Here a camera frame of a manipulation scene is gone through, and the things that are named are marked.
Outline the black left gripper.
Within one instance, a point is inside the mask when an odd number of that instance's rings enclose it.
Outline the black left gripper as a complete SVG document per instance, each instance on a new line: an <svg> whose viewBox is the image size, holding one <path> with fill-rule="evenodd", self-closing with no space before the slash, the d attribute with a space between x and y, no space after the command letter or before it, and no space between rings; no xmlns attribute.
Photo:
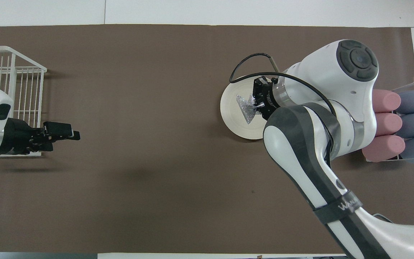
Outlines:
<svg viewBox="0 0 414 259"><path fill-rule="evenodd" d="M71 124L44 122L44 136L48 139L33 139L39 128L32 128L23 120L8 118L4 127L0 145L0 155L28 155L36 151L53 151L53 142L57 140L80 140L79 131Z"/></svg>

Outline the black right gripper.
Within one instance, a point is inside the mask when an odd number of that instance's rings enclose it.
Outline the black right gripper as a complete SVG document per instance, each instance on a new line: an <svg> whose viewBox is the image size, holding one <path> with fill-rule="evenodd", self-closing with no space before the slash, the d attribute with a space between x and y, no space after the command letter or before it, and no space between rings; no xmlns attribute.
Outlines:
<svg viewBox="0 0 414 259"><path fill-rule="evenodd" d="M273 90L278 83L278 78L271 78L270 81L265 76L254 79L254 93L252 93L255 114L268 120L274 111L281 107L274 97Z"/></svg>

